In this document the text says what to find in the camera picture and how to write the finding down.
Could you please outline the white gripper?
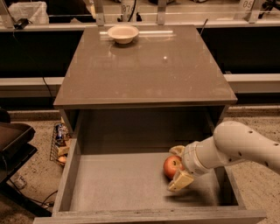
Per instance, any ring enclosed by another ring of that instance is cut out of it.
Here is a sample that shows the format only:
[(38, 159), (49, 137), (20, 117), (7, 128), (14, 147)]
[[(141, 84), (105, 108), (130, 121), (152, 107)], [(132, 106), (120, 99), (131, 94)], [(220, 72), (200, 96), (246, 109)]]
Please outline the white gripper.
[(184, 145), (176, 145), (169, 149), (171, 154), (182, 158), (182, 164), (187, 170), (177, 170), (175, 172), (172, 181), (167, 187), (169, 191), (180, 191), (193, 182), (193, 176), (199, 177), (208, 173), (208, 169), (199, 161), (196, 152), (197, 146), (198, 143), (193, 142), (188, 144), (186, 147)]

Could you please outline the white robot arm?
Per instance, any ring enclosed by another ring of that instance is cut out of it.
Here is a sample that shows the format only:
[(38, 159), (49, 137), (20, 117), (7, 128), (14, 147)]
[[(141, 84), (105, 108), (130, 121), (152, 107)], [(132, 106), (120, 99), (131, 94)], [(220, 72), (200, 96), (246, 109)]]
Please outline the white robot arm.
[(280, 143), (240, 122), (222, 122), (209, 138), (187, 146), (174, 146), (170, 153), (179, 156), (183, 165), (183, 169), (176, 170), (168, 185), (172, 192), (189, 186), (195, 178), (214, 168), (239, 164), (244, 160), (280, 173)]

